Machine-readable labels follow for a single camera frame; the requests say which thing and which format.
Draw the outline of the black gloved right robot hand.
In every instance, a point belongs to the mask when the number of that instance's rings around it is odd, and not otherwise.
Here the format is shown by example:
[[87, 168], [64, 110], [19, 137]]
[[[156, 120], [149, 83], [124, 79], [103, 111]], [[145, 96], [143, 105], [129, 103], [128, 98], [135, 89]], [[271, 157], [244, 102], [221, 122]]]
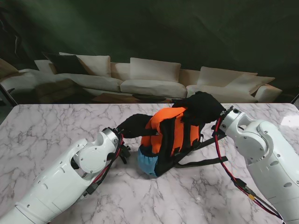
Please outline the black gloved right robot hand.
[[185, 108], [182, 122], [193, 126], [216, 121], [226, 109], [211, 94], [198, 91], [188, 98], [176, 100], [172, 108]]

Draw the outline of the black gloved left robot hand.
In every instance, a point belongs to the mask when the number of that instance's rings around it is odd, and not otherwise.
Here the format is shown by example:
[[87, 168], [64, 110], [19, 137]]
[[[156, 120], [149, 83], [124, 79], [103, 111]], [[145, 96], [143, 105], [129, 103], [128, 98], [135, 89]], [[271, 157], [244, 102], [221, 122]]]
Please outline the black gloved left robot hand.
[[146, 114], [134, 114], [118, 125], [117, 130], [126, 139], [156, 135], [156, 129], [146, 128], [151, 118], [152, 116]]

